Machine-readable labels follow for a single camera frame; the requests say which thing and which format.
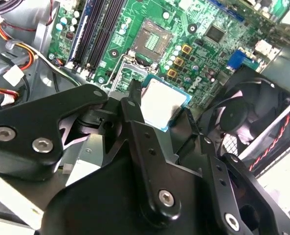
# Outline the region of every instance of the silver screw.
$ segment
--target silver screw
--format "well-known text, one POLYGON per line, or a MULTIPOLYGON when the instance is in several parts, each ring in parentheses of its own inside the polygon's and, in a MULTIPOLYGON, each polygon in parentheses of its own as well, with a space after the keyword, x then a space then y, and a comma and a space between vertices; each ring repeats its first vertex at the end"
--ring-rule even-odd
POLYGON ((161 190, 159 192, 159 199, 166 207, 172 207, 174 205, 174 197, 167 190, 161 190))
POLYGON ((11 141, 15 138, 16 135, 17 134, 13 129, 6 126, 0 127, 0 141, 11 141))
POLYGON ((53 149, 53 143, 46 138, 38 138, 33 141, 32 147, 38 153, 49 153, 53 149))
POLYGON ((231 155, 231 159, 234 161, 234 162, 238 162, 238 158, 237 157, 235 157, 234 155, 231 155))
POLYGON ((100 91, 94 91, 94 94, 97 95, 97 96, 102 97, 102 93, 100 91))
POLYGON ((49 58, 49 60, 53 60, 55 58, 55 55, 54 54, 49 54, 48 58, 49 58))
POLYGON ((128 103, 129 103, 130 105, 132 105, 133 107, 135 107, 134 102, 132 102, 132 101, 128 101, 128 103))
POLYGON ((204 140, 205 140, 207 143, 212 143, 212 142, 211 142, 211 139, 209 139, 208 137, 204 137, 204 140))
POLYGON ((240 229, 239 223, 238 223, 237 219, 232 214, 226 213, 225 220, 233 230, 239 231, 239 229, 240 229))

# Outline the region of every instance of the capacitor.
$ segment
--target capacitor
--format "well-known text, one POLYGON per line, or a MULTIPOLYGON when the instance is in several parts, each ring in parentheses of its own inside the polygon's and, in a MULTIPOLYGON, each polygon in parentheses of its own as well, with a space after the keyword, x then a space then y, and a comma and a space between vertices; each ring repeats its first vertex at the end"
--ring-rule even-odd
POLYGON ((194 66, 193 66, 193 70, 194 70, 194 71, 198 71, 198 70, 199 70, 199 66, 198 66, 198 65, 194 65, 194 66))
POLYGON ((163 12, 163 18, 165 19, 165 20, 167 20, 167 19, 169 19, 170 18, 170 13, 169 12, 163 12))
POLYGON ((129 26, 128 26, 128 24, 126 24, 126 23, 123 23, 122 25, 121 25, 121 29, 127 29, 129 26))
POLYGON ((56 29, 57 29, 58 31, 62 31, 62 30, 63 30, 63 26, 62 26, 62 24, 57 23, 57 25, 56 25, 56 29))
POLYGON ((125 30, 125 29, 120 29, 120 30, 119 30, 119 34, 120 34, 120 35, 124 35, 125 33, 126 33, 126 30, 125 30))
POLYGON ((80 13, 79 13, 78 11, 75 11, 75 12, 74 12, 74 17, 75 17, 75 18, 79 18, 79 17, 80 17, 80 13))
POLYGON ((71 20, 71 24, 72 24, 72 25, 76 25, 76 24, 77 24, 77 19, 72 18, 72 20, 71 20))
POLYGON ((126 23, 127 23, 127 24, 130 24, 131 22, 132 22, 132 19, 131 19, 130 17, 127 17, 127 18, 126 18, 126 23))
POLYGON ((190 77, 185 78, 185 82, 192 82, 192 79, 190 77))
POLYGON ((182 50, 182 46, 181 46, 181 45, 177 45, 177 46, 175 47, 175 49, 176 49, 176 50, 182 50))
POLYGON ((62 25, 66 25, 66 24, 67 24, 67 19, 66 19, 65 17, 62 17, 62 18, 60 19, 60 23, 61 23, 62 25))
POLYGON ((70 30, 71 32, 75 32, 75 27, 71 25, 70 28, 69 28, 69 30, 70 30))

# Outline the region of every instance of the ram slot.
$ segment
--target ram slot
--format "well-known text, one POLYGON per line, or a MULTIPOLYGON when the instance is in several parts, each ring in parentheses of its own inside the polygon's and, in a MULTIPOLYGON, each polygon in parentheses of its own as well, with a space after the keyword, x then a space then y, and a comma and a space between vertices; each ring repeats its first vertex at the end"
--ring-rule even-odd
POLYGON ((83 59, 86 51, 89 48, 90 41, 98 28, 100 15, 102 13, 105 2, 106 0, 95 0, 93 3, 92 11, 85 25, 82 38, 80 39, 79 46, 73 59, 76 67, 83 63, 83 59))
POLYGON ((92 51, 88 56, 90 75, 94 73, 102 59, 105 49, 109 43, 117 20, 126 0, 111 1, 104 20, 100 26, 99 32, 92 46, 92 51))

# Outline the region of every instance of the black plastic bracket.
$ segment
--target black plastic bracket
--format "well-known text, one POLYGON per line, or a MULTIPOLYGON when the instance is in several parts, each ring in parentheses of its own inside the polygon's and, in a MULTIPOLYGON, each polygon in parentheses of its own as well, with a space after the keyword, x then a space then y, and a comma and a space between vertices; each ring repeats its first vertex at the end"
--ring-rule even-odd
MULTIPOLYGON (((238 182, 241 182, 241 194, 244 194, 244 190, 247 190, 251 195, 254 195, 255 201, 251 200, 250 202, 258 215, 259 232, 261 234, 290 235, 290 219, 262 188, 244 163, 235 155, 228 153, 223 155, 222 160, 231 174, 236 177, 238 182)), ((239 201, 246 203, 242 196, 239 196, 239 198, 239 201)))
POLYGON ((0 141, 0 173, 33 181, 50 177, 56 171, 64 150, 60 121, 88 108, 101 108, 107 100, 104 91, 86 84, 1 110, 0 127, 11 128, 15 137, 10 141, 0 141), (38 138, 50 140, 52 150, 36 152, 32 143, 38 138))
POLYGON ((152 224, 165 227, 180 216, 181 202, 155 130, 145 124, 139 104, 131 98, 121 99, 119 115, 122 133, 109 154, 115 156, 128 142, 141 211, 152 224), (161 201, 162 190, 170 193, 173 204, 161 201))

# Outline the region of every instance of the black fan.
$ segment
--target black fan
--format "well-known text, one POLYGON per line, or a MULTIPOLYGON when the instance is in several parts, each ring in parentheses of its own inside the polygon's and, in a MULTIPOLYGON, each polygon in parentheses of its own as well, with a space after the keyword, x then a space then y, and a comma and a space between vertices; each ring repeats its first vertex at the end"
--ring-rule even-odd
POLYGON ((280 90, 264 79, 240 83, 202 114, 198 126, 220 154, 225 135, 235 136, 240 154, 275 120, 279 95, 280 90))

